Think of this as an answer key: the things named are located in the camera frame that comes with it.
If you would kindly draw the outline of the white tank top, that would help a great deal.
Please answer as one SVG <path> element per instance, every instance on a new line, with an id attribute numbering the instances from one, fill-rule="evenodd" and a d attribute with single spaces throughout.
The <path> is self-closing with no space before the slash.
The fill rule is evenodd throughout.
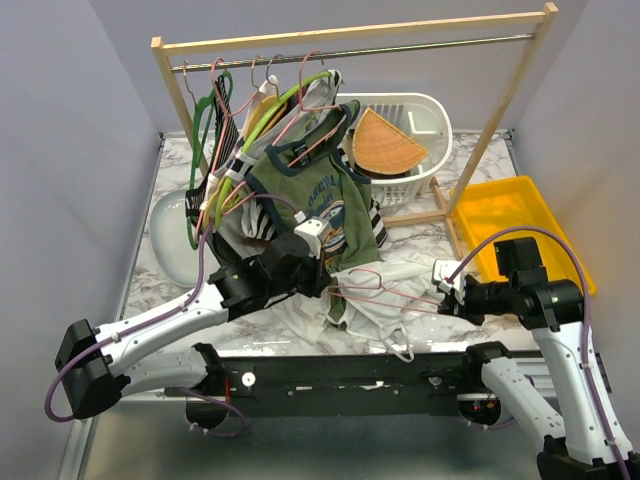
<path id="1" fill-rule="evenodd" d="M 435 312 L 438 302 L 429 290 L 439 259 L 430 251 L 414 252 L 337 273 L 327 289 L 331 320 L 348 334 L 378 343 L 411 363 L 415 354 L 406 322 Z"/>

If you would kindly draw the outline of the metal hanging rod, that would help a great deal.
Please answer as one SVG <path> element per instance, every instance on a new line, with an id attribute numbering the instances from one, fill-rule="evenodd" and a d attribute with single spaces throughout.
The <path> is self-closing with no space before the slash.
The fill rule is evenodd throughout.
<path id="1" fill-rule="evenodd" d="M 483 37 L 466 40 L 455 41 L 442 41 L 420 44 L 408 44 L 408 45 L 396 45 L 388 47 L 377 48 L 363 48 L 363 49 L 351 49 L 340 51 L 320 51 L 309 56 L 310 61 L 324 62 L 326 60 L 347 59 L 364 56 L 384 55 L 392 53 L 405 53 L 405 52 L 418 52 L 427 50 L 441 50 L 448 48 L 458 48 L 467 46 L 481 46 L 503 43 L 515 43 L 515 42 L 528 42 L 533 41 L 536 35 L 533 33 L 528 34 L 514 34 L 508 36 L 498 37 Z M 257 59 L 236 59 L 231 61 L 221 61 L 219 66 L 222 69 L 238 69 L 238 68 L 250 68 L 255 66 L 271 66 L 271 65 L 284 65 L 294 64 L 301 62 L 305 56 L 303 54 L 298 55 L 274 55 L 271 57 L 261 57 Z"/>

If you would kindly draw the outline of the pink hanger at left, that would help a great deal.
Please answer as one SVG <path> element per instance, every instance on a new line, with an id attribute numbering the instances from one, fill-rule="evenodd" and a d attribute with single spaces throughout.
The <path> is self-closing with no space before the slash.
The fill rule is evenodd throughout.
<path id="1" fill-rule="evenodd" d="M 202 97 L 196 103 L 193 115 L 190 189 L 185 196 L 187 233 L 193 249 L 197 248 L 196 244 L 208 225 L 210 206 L 218 195 L 220 179 L 216 176 L 216 173 L 228 161 L 239 138 L 233 117 L 246 109 L 256 95 L 260 93 L 259 88 L 255 86 L 256 91 L 249 99 L 236 112 L 232 112 L 229 107 L 229 100 L 233 91 L 232 75 L 227 70 L 224 70 L 219 76 L 215 74 L 216 67 L 222 62 L 222 58 L 217 58 L 212 64 L 210 70 L 211 93 Z M 196 168 L 206 161 L 204 146 L 212 118 L 215 118 L 214 150 L 211 161 L 204 165 L 201 184 L 194 188 Z"/>

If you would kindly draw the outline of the green graphic tank top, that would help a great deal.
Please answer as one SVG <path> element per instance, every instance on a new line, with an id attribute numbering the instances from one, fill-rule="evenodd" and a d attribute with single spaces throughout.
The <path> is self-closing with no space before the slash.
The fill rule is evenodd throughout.
<path id="1" fill-rule="evenodd" d="M 371 181 L 349 165 L 342 140 L 361 111 L 349 101 L 302 139 L 268 146 L 266 157 L 246 174 L 248 186 L 266 210 L 278 235 L 297 226 L 290 201 L 306 217 L 326 219 L 325 265 L 337 273 L 380 259 L 370 220 Z"/>

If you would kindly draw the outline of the black white striped top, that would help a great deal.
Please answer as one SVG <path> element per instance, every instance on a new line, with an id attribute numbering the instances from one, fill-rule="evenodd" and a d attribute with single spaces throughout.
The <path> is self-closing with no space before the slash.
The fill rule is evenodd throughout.
<path id="1" fill-rule="evenodd" d="M 220 228 L 223 220 L 234 212 L 240 214 L 240 233 L 245 238 L 269 242 L 277 235 L 266 210 L 248 200 L 248 187 L 242 183 L 252 166 L 236 157 L 244 137 L 234 118 L 226 114 L 232 93 L 233 77 L 225 71 L 215 79 L 211 93 L 201 98 L 194 110 L 190 189 L 185 194 L 187 235 L 192 247 L 207 225 L 215 223 Z M 215 142 L 211 164 L 206 167 L 202 182 L 196 185 L 195 172 L 204 159 L 207 138 L 206 133 L 199 132 L 203 116 L 207 117 L 206 127 L 215 125 Z"/>

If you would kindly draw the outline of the yellow plastic hanger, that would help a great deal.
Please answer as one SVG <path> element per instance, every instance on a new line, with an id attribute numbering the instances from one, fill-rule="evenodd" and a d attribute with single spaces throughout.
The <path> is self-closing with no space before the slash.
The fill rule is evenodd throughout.
<path id="1" fill-rule="evenodd" d="M 262 91 L 256 95 L 251 104 L 246 108 L 248 113 L 246 114 L 243 127 L 237 127 L 243 137 L 254 128 L 260 120 L 260 117 L 277 101 L 277 98 L 278 96 L 275 94 L 267 94 Z"/>

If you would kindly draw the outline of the white cloth under green top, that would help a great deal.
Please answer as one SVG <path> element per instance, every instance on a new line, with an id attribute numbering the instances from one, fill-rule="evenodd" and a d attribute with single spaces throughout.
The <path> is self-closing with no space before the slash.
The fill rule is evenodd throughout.
<path id="1" fill-rule="evenodd" d="M 274 315 L 293 333 L 315 345 L 324 332 L 329 312 L 326 296 L 306 297 L 300 293 L 284 299 L 271 308 Z"/>

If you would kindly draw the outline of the white oval plate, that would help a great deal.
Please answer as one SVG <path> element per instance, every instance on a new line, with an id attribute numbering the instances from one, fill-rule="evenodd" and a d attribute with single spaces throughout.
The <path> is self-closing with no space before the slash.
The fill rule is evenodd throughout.
<path id="1" fill-rule="evenodd" d="M 187 234 L 185 190 L 162 196 L 151 211 L 149 237 L 163 274 L 174 284 L 193 288 L 199 274 L 199 254 Z"/>

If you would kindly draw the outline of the lime green plastic hanger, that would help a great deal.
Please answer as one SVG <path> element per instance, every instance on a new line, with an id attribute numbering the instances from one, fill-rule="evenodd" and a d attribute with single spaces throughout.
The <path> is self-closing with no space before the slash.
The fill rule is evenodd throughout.
<path id="1" fill-rule="evenodd" d="M 328 69 L 303 79 L 277 98 L 260 117 L 254 128 L 241 138 L 218 190 L 214 224 L 219 227 L 223 204 L 232 190 L 240 185 L 249 170 L 266 155 L 266 147 L 300 140 L 319 125 L 334 105 L 343 76 L 339 70 Z"/>

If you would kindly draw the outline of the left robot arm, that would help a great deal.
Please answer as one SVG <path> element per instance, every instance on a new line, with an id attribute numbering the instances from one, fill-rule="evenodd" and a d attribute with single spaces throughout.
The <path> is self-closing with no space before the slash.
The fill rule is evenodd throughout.
<path id="1" fill-rule="evenodd" d="M 180 388 L 214 393 L 222 380 L 215 350 L 196 344 L 181 353 L 163 348 L 191 334 L 268 309 L 295 294 L 319 297 L 329 285 L 317 234 L 285 233 L 262 253 L 225 265 L 188 293 L 143 314 L 92 326 L 69 325 L 56 354 L 57 375 L 45 396 L 45 413 L 55 422 L 52 401 L 63 388 L 69 420 L 95 417 L 128 395 Z"/>

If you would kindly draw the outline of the pink wire hanger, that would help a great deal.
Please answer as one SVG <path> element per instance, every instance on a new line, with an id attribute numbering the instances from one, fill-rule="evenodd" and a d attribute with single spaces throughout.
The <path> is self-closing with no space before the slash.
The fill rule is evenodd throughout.
<path id="1" fill-rule="evenodd" d="M 328 293 L 350 302 L 371 304 L 400 311 L 435 313 L 439 305 L 437 299 L 428 295 L 428 289 L 420 294 L 392 288 L 388 279 L 372 267 L 356 267 L 340 277 L 328 287 Z"/>

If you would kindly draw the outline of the striped cloth right of top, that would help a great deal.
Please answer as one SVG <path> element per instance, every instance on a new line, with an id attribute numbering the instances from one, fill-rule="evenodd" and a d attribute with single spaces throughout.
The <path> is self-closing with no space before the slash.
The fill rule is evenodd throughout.
<path id="1" fill-rule="evenodd" d="M 380 214 L 380 204 L 374 199 L 371 200 L 369 214 L 371 220 L 371 228 L 376 240 L 376 244 L 378 247 L 381 247 L 387 240 L 387 230 Z"/>

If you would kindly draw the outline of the yellow plastic tray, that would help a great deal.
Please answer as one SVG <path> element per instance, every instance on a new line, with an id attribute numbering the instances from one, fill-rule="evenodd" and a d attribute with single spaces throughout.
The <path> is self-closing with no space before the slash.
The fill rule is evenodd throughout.
<path id="1" fill-rule="evenodd" d="M 509 227 L 535 226 L 567 241 L 563 229 L 528 176 L 517 176 L 465 188 L 454 210 L 454 219 L 467 246 L 475 248 L 492 234 Z M 580 282 L 566 251 L 551 238 L 537 232 L 514 232 L 504 239 L 530 235 L 536 239 L 543 265 L 551 280 Z"/>

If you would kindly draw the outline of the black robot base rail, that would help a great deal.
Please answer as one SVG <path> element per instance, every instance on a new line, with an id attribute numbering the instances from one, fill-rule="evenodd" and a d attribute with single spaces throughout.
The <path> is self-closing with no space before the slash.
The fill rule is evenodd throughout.
<path id="1" fill-rule="evenodd" d="M 456 416 L 475 402 L 496 407 L 462 352 L 419 353 L 410 363 L 391 354 L 223 357 L 194 389 L 251 418 Z"/>

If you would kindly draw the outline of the wooden clothes rack frame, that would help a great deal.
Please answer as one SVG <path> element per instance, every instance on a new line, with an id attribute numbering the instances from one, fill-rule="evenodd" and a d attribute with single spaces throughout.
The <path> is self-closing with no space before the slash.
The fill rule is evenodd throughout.
<path id="1" fill-rule="evenodd" d="M 320 30 L 309 30 L 300 32 L 288 32 L 277 34 L 264 34 L 254 36 L 244 36 L 236 38 L 224 38 L 217 40 L 194 41 L 183 43 L 165 43 L 162 37 L 156 36 L 151 39 L 151 50 L 158 65 L 158 69 L 163 78 L 164 84 L 170 95 L 181 125 L 185 131 L 193 127 L 193 119 L 185 103 L 183 93 L 178 85 L 174 74 L 181 70 L 180 67 L 171 64 L 171 59 L 176 56 L 188 56 L 198 54 L 212 54 L 218 52 L 263 49 L 267 47 L 283 47 L 287 45 L 311 45 L 322 42 L 343 41 L 352 39 L 380 38 L 392 35 L 423 34 L 438 31 L 451 31 L 462 29 L 480 29 L 489 27 L 503 27 L 508 25 L 532 24 L 533 30 L 529 34 L 520 34 L 512 37 L 491 37 L 479 40 L 459 40 L 438 44 L 421 44 L 406 46 L 406 51 L 414 49 L 435 50 L 453 48 L 457 46 L 495 44 L 525 40 L 527 45 L 523 48 L 520 60 L 499 97 L 492 113 L 488 117 L 481 131 L 480 137 L 467 161 L 464 170 L 455 186 L 449 199 L 445 199 L 438 182 L 431 181 L 436 204 L 439 206 L 434 211 L 424 211 L 406 215 L 395 215 L 384 219 L 387 227 L 405 227 L 425 223 L 443 222 L 448 239 L 453 248 L 456 258 L 462 255 L 460 242 L 452 224 L 452 216 L 455 208 L 465 192 L 472 175 L 474 174 L 482 156 L 484 155 L 489 142 L 496 132 L 499 123 L 508 110 L 511 101 L 515 97 L 519 86 L 526 76 L 530 65 L 536 57 L 539 47 L 543 43 L 553 21 L 558 13 L 557 6 L 552 2 L 544 4 L 541 10 L 511 13 L 494 14 L 475 17 L 461 17 L 437 20 L 422 20 L 402 23 L 337 27 Z"/>

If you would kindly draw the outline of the orange woven fan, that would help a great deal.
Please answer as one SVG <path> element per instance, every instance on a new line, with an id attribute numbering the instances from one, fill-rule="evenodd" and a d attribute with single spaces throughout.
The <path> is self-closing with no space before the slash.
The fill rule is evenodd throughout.
<path id="1" fill-rule="evenodd" d="M 429 150 L 367 108 L 353 133 L 355 164 L 380 175 L 399 175 L 420 164 Z"/>

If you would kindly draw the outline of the white plastic laundry basket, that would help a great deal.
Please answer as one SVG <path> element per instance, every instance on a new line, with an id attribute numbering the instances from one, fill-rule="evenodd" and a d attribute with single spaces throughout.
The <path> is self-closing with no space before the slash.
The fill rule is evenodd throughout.
<path id="1" fill-rule="evenodd" d="M 383 208 L 399 207 L 413 201 L 446 164 L 453 146 L 449 116 L 442 104 L 421 93 L 342 93 L 341 103 L 357 100 L 361 111 L 349 131 L 346 150 L 354 168 L 371 179 L 372 197 Z M 399 175 L 380 175 L 355 164 L 353 133 L 367 108 L 381 115 L 403 133 L 429 150 L 428 156 L 411 170 Z"/>

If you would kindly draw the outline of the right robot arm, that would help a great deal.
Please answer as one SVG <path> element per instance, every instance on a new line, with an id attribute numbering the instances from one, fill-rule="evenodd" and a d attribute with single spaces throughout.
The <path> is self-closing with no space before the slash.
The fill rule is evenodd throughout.
<path id="1" fill-rule="evenodd" d="M 437 260 L 432 283 L 444 295 L 445 315 L 480 321 L 511 314 L 531 333 L 549 371 L 559 406 L 553 408 L 499 341 L 468 347 L 460 379 L 469 390 L 490 390 L 539 448 L 543 479 L 636 479 L 639 454 L 616 418 L 597 362 L 584 281 L 549 279 L 530 235 L 483 241 L 494 248 L 501 282 L 479 283 L 465 261 Z"/>

